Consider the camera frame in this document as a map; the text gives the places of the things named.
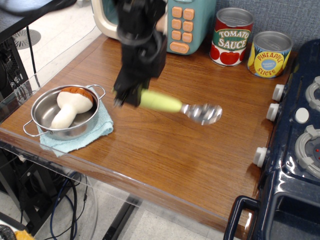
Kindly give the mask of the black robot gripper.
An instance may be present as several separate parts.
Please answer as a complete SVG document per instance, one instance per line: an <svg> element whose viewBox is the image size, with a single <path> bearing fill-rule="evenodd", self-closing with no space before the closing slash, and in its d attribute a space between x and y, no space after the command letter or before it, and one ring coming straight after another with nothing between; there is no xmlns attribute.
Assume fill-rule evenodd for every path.
<svg viewBox="0 0 320 240"><path fill-rule="evenodd" d="M144 83L158 78L165 66L167 36L156 29L165 15L164 0L115 0L117 34L121 43L122 67L114 83L113 106L139 107Z"/></svg>

